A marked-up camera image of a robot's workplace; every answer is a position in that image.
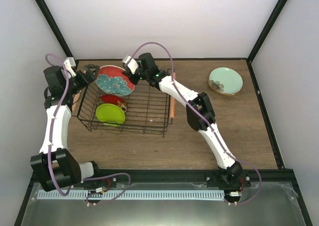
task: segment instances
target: green plate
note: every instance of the green plate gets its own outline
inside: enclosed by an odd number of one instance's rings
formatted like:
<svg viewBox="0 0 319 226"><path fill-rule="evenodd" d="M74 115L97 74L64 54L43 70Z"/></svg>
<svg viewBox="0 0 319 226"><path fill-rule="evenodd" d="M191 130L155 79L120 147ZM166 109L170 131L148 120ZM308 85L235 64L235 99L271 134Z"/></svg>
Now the green plate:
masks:
<svg viewBox="0 0 319 226"><path fill-rule="evenodd" d="M210 73L208 84L216 92L232 96L241 90L243 79L235 70L216 68Z"/></svg>
<svg viewBox="0 0 319 226"><path fill-rule="evenodd" d="M96 108L95 115L101 122L110 121L117 124L123 124L125 121L124 111L113 104L102 104ZM104 125L118 126L117 124L104 123Z"/></svg>

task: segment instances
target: blue flower pattern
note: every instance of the blue flower pattern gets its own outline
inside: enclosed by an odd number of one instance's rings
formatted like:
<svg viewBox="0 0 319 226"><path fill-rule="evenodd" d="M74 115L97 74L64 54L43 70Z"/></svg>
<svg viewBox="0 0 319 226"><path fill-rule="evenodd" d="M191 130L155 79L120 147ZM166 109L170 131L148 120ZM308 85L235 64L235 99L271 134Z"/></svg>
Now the blue flower pattern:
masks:
<svg viewBox="0 0 319 226"><path fill-rule="evenodd" d="M122 77L109 77L108 75L101 74L96 80L99 88L107 94L113 94L118 97L126 96L132 92L128 87L128 83Z"/></svg>

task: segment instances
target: wooden tabletop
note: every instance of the wooden tabletop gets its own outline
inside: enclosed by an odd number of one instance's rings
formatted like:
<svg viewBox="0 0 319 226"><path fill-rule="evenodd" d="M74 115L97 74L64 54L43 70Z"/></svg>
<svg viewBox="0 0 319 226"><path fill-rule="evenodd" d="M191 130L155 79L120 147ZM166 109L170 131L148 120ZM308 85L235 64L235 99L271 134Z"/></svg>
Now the wooden tabletop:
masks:
<svg viewBox="0 0 319 226"><path fill-rule="evenodd" d="M263 117L248 67L243 60L175 61L176 80L196 92L209 95L219 131L230 151L259 169L276 169ZM121 66L120 61L81 61ZM169 69L169 61L157 61L160 69ZM208 76L218 67L236 70L243 78L242 90L224 96L208 85ZM108 130L88 131L72 117L68 129L68 149L79 163L94 160L108 169L217 169L216 159L204 138L187 124L185 108L176 102L173 124L165 137Z"/></svg>

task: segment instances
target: perforated white strip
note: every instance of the perforated white strip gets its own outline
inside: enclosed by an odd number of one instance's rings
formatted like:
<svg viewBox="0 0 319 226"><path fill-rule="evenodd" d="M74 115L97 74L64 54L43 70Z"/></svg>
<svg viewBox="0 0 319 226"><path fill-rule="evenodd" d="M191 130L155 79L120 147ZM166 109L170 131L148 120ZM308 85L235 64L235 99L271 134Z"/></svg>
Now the perforated white strip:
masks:
<svg viewBox="0 0 319 226"><path fill-rule="evenodd" d="M110 190L102 195L93 195L90 200L109 200L117 196L122 190ZM83 200L88 190L71 190L66 197L56 190L45 192L39 190L38 200ZM127 190L118 200L220 200L224 199L222 190Z"/></svg>

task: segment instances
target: plate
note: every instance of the plate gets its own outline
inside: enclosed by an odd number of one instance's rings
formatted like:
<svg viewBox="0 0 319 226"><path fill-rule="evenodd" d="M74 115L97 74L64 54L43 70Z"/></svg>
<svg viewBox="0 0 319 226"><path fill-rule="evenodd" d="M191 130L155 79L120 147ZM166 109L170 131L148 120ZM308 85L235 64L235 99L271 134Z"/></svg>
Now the plate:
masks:
<svg viewBox="0 0 319 226"><path fill-rule="evenodd" d="M235 70L216 68L210 73L208 84L216 92L232 96L241 90L243 79Z"/></svg>
<svg viewBox="0 0 319 226"><path fill-rule="evenodd" d="M121 108L114 104L102 104L96 108L95 115L101 122L110 121L117 124L123 124L125 114ZM117 124L104 123L104 125L118 126Z"/></svg>
<svg viewBox="0 0 319 226"><path fill-rule="evenodd" d="M134 84L127 76L123 75L123 71L123 68L117 66L103 66L99 70L96 84L107 94L118 97L127 96L134 90Z"/></svg>
<svg viewBox="0 0 319 226"><path fill-rule="evenodd" d="M124 113L126 113L127 111L127 106L125 101L118 96L110 95L110 94L103 95L100 97L99 105L103 103L110 103L110 104L116 105L119 108L121 108L124 111Z"/></svg>

